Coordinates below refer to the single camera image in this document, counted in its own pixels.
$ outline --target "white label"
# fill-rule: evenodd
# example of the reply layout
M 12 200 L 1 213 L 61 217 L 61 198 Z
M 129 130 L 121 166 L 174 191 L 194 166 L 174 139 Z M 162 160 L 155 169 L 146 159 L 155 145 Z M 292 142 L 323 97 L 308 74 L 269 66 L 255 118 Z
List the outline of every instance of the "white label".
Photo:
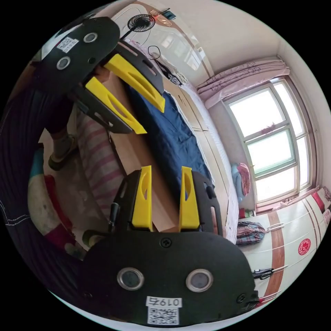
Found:
M 147 297 L 146 306 L 152 308 L 182 308 L 182 298 Z
M 60 49 L 61 51 L 68 53 L 77 43 L 79 40 L 72 39 L 70 37 L 65 37 L 57 46 L 56 48 Z
M 147 323 L 151 325 L 179 325 L 178 308 L 148 307 Z

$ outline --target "window frame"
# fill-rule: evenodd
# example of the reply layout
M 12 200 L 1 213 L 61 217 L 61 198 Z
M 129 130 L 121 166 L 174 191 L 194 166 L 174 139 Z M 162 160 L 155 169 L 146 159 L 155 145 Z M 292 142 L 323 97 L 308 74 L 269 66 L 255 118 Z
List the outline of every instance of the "window frame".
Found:
M 287 89 L 292 102 L 295 104 L 296 109 L 299 112 L 299 117 L 300 117 L 300 121 L 303 125 L 304 128 L 304 133 L 297 136 L 294 133 L 294 129 L 293 129 L 293 125 L 291 123 L 289 114 L 280 98 L 280 96 L 278 95 L 274 84 L 276 83 L 282 83 L 284 82 L 284 86 Z M 275 99 L 276 103 L 278 103 L 278 105 L 281 108 L 281 111 L 284 114 L 285 120 L 279 124 L 276 124 L 275 129 L 273 132 L 271 132 L 268 135 L 263 135 L 260 136 L 259 133 L 254 133 L 251 134 L 249 136 L 247 136 L 246 138 L 244 137 L 241 128 L 235 118 L 235 115 L 233 114 L 231 108 L 230 108 L 230 104 L 239 101 L 239 100 L 243 100 L 245 98 L 251 97 L 252 94 L 258 93 L 261 90 L 270 88 L 271 90 L 271 95 L 272 97 Z M 245 153 L 245 157 L 247 159 L 248 165 L 249 165 L 249 170 L 251 173 L 251 177 L 254 178 L 254 180 L 252 181 L 252 186 L 253 186 L 253 192 L 254 192 L 254 203 L 255 203 L 255 207 L 257 208 L 257 210 L 261 209 L 261 210 L 265 210 L 266 208 L 268 208 L 268 206 L 270 205 L 277 205 L 279 204 L 280 201 L 293 197 L 297 194 L 301 194 L 301 193 L 305 193 L 308 190 L 311 190 L 312 188 L 316 187 L 316 178 L 317 178 L 317 153 L 316 153 L 316 145 L 315 145 L 315 137 L 313 134 L 313 129 L 312 129 L 312 124 L 311 124 L 311 120 L 309 118 L 307 109 L 305 107 L 305 104 L 298 92 L 298 90 L 296 89 L 293 81 L 290 79 L 290 77 L 288 76 L 281 76 L 281 77 L 277 77 L 274 78 L 268 82 L 264 82 L 262 84 L 259 84 L 256 87 L 247 89 L 243 92 L 239 92 L 235 95 L 232 95 L 228 98 L 225 98 L 223 100 L 225 107 L 228 111 L 228 114 L 236 128 L 237 133 L 239 134 L 241 143 L 242 143 L 242 147 Z M 253 166 L 252 166 L 252 160 L 250 157 L 250 153 L 248 150 L 248 145 L 247 142 L 250 141 L 252 139 L 256 140 L 256 141 L 260 141 L 263 140 L 265 138 L 268 138 L 270 136 L 272 136 L 273 134 L 285 131 L 286 129 L 290 130 L 290 134 L 292 137 L 292 143 L 293 143 L 293 148 L 294 148 L 294 153 L 295 153 L 295 160 L 296 163 L 295 165 L 293 165 L 293 163 L 286 165 L 286 166 L 280 166 L 279 169 L 265 174 L 263 176 L 258 176 L 256 177 Z M 300 138 L 306 137 L 306 142 L 307 142 L 307 149 L 308 149 L 308 167 L 309 167 L 309 175 L 308 175 L 308 182 L 305 186 L 301 187 L 300 186 L 300 158 L 299 158 L 299 151 L 298 151 L 298 145 L 297 145 L 297 140 Z M 266 199 L 266 200 L 262 200 L 262 201 L 258 201 L 257 200 L 257 188 L 256 188 L 256 184 L 255 181 L 256 180 L 260 180 L 263 178 L 266 178 L 268 176 L 272 176 L 275 175 L 279 172 L 282 172 L 286 169 L 290 169 L 294 167 L 294 172 L 295 172 L 295 178 L 294 178 L 294 189 L 290 190 L 288 192 L 282 193 L 280 195 L 274 196 L 272 197 L 272 199 Z

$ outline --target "wooden bed frame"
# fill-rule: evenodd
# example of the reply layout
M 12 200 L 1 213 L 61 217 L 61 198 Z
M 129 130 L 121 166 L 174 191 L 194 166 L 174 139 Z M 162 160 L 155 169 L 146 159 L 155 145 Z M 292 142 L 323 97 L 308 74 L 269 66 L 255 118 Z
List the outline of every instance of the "wooden bed frame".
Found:
M 163 79 L 164 89 L 178 102 L 184 115 L 191 124 L 207 159 L 208 166 L 215 179 L 215 193 L 221 207 L 223 227 L 227 219 L 229 183 L 221 157 L 198 109 L 189 95 L 181 88 Z M 111 73 L 104 86 L 134 115 L 126 92 L 119 78 Z M 129 174 L 144 166 L 152 166 L 152 220 L 159 232 L 178 232 L 179 208 L 173 200 L 168 186 L 156 164 L 142 135 L 110 133 L 110 140 L 116 149 L 124 171 Z

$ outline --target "pink curtain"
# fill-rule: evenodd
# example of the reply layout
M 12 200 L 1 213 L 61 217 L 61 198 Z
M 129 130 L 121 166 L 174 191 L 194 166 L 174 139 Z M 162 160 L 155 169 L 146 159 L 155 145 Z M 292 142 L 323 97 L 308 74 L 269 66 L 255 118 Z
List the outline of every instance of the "pink curtain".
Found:
M 197 90 L 209 109 L 226 97 L 289 73 L 290 69 L 279 59 L 251 61 L 215 75 L 197 86 Z

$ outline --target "yellow plastic bracket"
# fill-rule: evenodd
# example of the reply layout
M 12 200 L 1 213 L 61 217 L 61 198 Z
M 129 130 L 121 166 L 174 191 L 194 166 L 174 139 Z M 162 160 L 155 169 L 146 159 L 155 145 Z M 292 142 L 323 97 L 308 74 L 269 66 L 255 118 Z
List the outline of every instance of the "yellow plastic bracket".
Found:
M 164 106 L 166 103 L 164 97 L 160 95 L 155 87 L 120 54 L 115 54 L 104 67 L 132 86 L 154 107 L 164 113 Z
M 134 204 L 132 225 L 135 228 L 149 229 L 152 225 L 152 166 L 142 167 L 136 202 Z
M 92 77 L 88 81 L 85 88 L 115 113 L 123 122 L 125 122 L 136 134 L 147 133 L 133 115 L 95 77 Z
M 197 198 L 195 195 L 192 169 L 182 167 L 182 187 L 180 192 L 179 231 L 196 230 L 200 226 Z

